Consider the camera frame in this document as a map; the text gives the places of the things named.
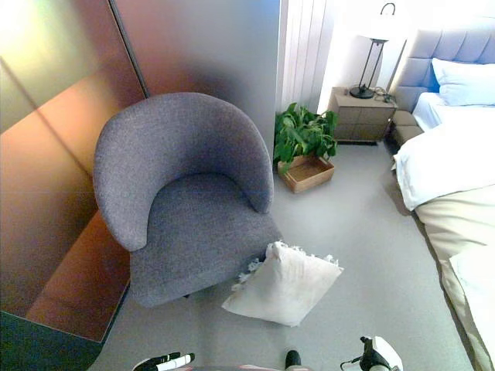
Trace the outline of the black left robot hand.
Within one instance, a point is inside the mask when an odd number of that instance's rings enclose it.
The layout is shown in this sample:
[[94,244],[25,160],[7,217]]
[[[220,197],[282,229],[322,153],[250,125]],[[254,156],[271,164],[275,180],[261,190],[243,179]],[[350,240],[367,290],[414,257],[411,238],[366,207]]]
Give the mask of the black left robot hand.
[[173,352],[168,355],[145,359],[135,365],[133,370],[165,371],[177,369],[191,363],[194,359],[194,353],[187,353],[182,356],[179,352]]

